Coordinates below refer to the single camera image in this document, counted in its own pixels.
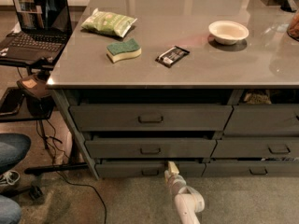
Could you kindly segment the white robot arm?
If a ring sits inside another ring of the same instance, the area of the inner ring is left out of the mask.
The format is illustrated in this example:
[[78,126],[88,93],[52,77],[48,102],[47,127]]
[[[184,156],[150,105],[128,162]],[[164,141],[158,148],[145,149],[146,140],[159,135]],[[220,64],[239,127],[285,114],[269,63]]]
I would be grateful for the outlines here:
[[197,213],[205,209],[203,196],[196,189],[187,185],[187,182],[179,174],[179,169],[173,161],[167,164],[164,177],[173,197],[181,223],[200,224]]

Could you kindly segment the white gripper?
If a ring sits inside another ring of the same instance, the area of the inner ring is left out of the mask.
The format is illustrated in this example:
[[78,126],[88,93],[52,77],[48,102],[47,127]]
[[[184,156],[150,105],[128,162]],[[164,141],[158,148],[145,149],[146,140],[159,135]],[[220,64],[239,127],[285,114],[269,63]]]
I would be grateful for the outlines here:
[[164,171],[164,178],[172,196],[186,191],[186,181],[179,175],[179,169],[173,161],[168,163],[168,170]]

